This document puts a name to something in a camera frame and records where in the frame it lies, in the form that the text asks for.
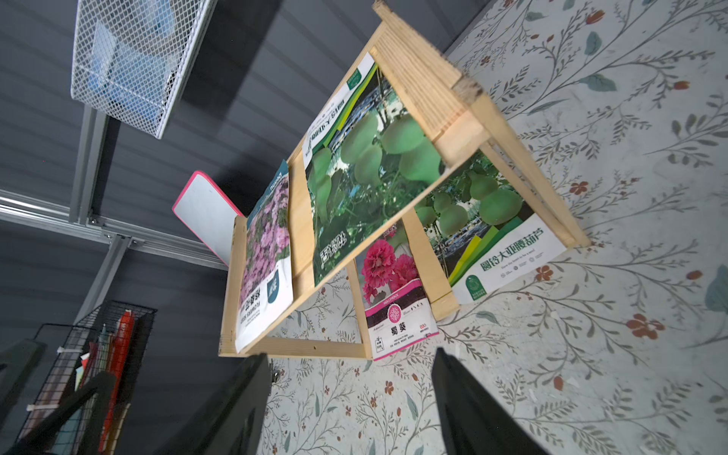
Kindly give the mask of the wooden two-tier shelf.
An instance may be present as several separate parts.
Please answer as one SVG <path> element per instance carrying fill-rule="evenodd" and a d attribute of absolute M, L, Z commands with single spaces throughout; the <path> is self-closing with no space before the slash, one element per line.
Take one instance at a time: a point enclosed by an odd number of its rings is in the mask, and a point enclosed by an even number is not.
<path fill-rule="evenodd" d="M 405 108 L 420 123 L 441 155 L 447 165 L 446 173 L 452 174 L 475 153 L 483 153 L 565 248 L 589 246 L 591 241 L 587 234 L 483 87 L 453 66 L 385 2 L 375 2 L 373 10 L 381 23 L 356 60 L 361 62 L 366 56 L 372 56 L 379 64 Z M 241 348 L 235 346 L 246 260 L 246 220 L 237 217 L 231 241 L 218 355 L 221 358 L 267 354 L 272 358 L 371 360 L 373 351 L 356 279 L 351 281 L 351 286 L 360 342 L 284 339 L 269 335 L 322 287 L 315 280 L 314 216 L 301 147 L 290 155 L 288 165 L 293 303 L 276 320 L 265 324 L 254 340 Z"/>

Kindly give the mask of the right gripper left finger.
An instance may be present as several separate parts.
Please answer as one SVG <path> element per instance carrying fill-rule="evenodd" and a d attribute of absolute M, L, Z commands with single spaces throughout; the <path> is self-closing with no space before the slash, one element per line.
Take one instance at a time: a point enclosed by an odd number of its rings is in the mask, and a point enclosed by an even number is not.
<path fill-rule="evenodd" d="M 272 373 L 265 354 L 245 358 L 157 454 L 255 454 L 265 420 Z"/>

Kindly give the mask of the green gourd seed bag top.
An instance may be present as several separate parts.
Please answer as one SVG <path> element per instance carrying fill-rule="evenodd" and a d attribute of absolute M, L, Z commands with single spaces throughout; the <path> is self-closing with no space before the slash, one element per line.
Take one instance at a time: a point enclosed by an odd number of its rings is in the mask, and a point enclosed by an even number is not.
<path fill-rule="evenodd" d="M 371 55 L 309 128 L 303 162 L 323 279 L 445 172 L 430 139 Z"/>

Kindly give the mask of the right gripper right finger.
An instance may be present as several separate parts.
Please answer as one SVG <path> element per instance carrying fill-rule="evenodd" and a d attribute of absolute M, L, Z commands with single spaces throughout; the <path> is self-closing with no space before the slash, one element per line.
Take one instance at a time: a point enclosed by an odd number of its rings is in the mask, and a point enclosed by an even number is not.
<path fill-rule="evenodd" d="M 544 454 L 456 358 L 436 350 L 432 385 L 447 454 Z"/>

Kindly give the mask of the purple flower seed bag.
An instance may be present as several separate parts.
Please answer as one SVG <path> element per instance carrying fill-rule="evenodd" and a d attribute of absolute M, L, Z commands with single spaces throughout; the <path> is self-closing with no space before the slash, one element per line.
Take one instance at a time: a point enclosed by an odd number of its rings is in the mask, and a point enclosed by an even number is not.
<path fill-rule="evenodd" d="M 235 339 L 239 353 L 293 303 L 289 191 L 288 165 L 283 162 L 246 218 L 246 261 Z"/>

